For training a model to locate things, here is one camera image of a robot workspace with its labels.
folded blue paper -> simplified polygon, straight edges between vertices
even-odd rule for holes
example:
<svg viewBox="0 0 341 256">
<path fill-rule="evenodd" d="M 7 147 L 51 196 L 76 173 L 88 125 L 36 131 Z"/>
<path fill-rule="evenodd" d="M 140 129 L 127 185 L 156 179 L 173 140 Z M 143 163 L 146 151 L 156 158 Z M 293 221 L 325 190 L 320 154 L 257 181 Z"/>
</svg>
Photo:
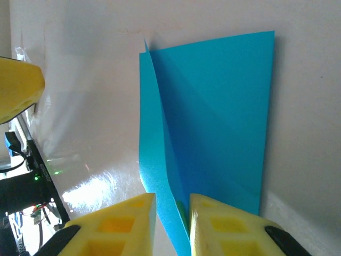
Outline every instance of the folded blue paper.
<svg viewBox="0 0 341 256">
<path fill-rule="evenodd" d="M 274 32 L 140 54 L 140 175 L 177 254 L 190 193 L 259 213 Z"/>
</svg>

